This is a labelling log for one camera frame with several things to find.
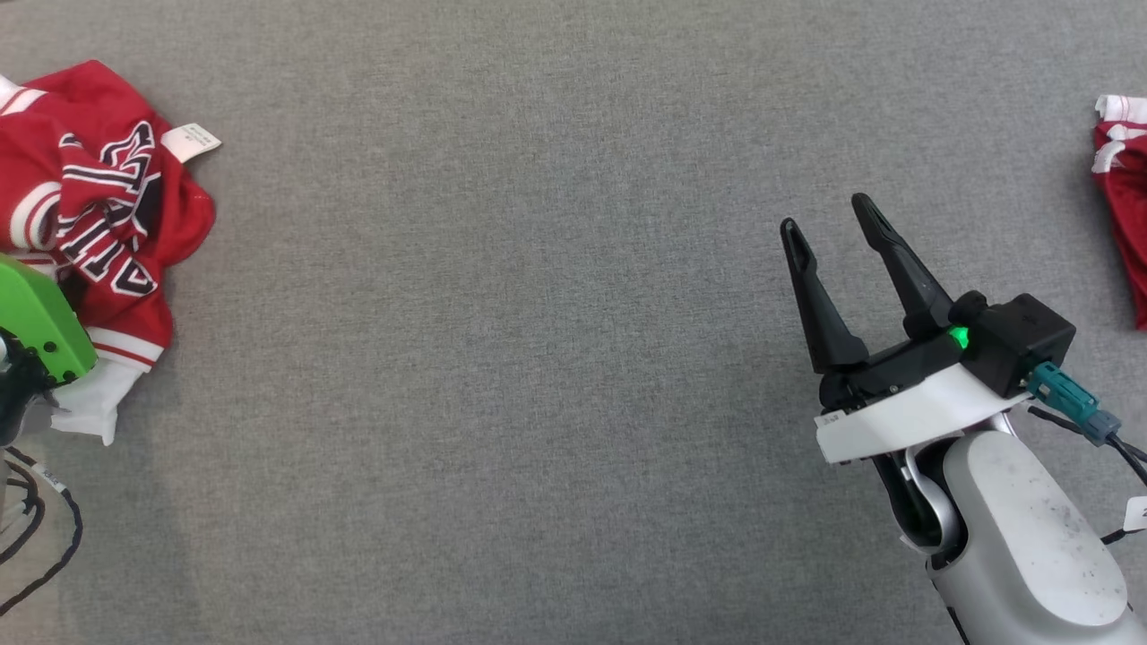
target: green indicator light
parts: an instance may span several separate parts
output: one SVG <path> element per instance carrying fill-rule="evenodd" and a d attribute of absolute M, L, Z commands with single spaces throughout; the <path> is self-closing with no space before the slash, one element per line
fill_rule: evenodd
<path fill-rule="evenodd" d="M 952 327 L 947 331 L 947 335 L 955 339 L 955 342 L 960 343 L 960 347 L 968 349 L 968 328 L 967 327 Z"/>

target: care label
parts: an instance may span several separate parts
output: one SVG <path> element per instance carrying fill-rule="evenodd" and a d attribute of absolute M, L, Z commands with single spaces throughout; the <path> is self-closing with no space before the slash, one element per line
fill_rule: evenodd
<path fill-rule="evenodd" d="M 824 428 L 825 426 L 835 423 L 845 417 L 848 417 L 848 414 L 845 414 L 843 410 L 834 410 L 828 414 L 821 414 L 820 417 L 814 418 L 813 421 L 817 423 L 818 428 Z"/>
<path fill-rule="evenodd" d="M 169 130 L 159 138 L 159 142 L 175 155 L 179 163 L 187 163 L 187 160 L 211 151 L 223 145 L 197 123 L 188 123 L 179 127 Z"/>
<path fill-rule="evenodd" d="M 44 477 L 44 481 L 48 482 L 52 485 L 52 488 L 56 489 L 56 492 L 63 492 L 68 490 L 68 487 L 65 487 L 60 480 L 57 480 L 56 476 L 52 474 L 52 471 L 45 468 L 42 464 L 36 464 L 34 466 L 32 466 L 32 471 L 34 471 L 37 475 Z"/>
<path fill-rule="evenodd" d="M 1147 497 L 1128 499 L 1128 514 L 1123 516 L 1123 530 L 1147 529 Z"/>

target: gray fabric surface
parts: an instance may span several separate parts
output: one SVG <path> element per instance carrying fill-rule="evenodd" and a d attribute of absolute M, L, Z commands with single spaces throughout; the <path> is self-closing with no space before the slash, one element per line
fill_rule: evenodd
<path fill-rule="evenodd" d="M 953 294 L 1029 290 L 1147 440 L 1089 168 L 1147 5 L 14 0 L 0 70 L 89 57 L 224 147 L 175 345 L 5 642 L 958 643 L 875 474 L 828 467 L 777 227 L 869 347 L 866 191 Z M 1133 477 L 1020 428 L 1100 529 Z M 14 592 L 62 514 L 0 575 Z M 1115 549 L 1147 600 L 1147 543 Z"/>

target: red garment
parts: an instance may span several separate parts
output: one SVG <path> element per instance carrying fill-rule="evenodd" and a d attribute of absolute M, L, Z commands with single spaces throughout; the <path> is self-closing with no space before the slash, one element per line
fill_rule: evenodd
<path fill-rule="evenodd" d="M 214 223 L 161 145 L 169 130 L 96 61 L 24 86 L 0 77 L 0 251 L 79 285 L 70 300 L 100 357 L 141 372 L 171 344 L 163 270 Z"/>

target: cable connector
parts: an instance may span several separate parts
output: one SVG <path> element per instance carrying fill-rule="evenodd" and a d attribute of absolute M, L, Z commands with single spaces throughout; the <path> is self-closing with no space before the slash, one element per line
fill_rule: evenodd
<path fill-rule="evenodd" d="M 1106 444 L 1107 437 L 1123 426 L 1118 417 L 1100 410 L 1099 399 L 1053 363 L 1040 363 L 1032 370 L 1028 391 L 1044 405 L 1067 414 L 1094 445 Z"/>

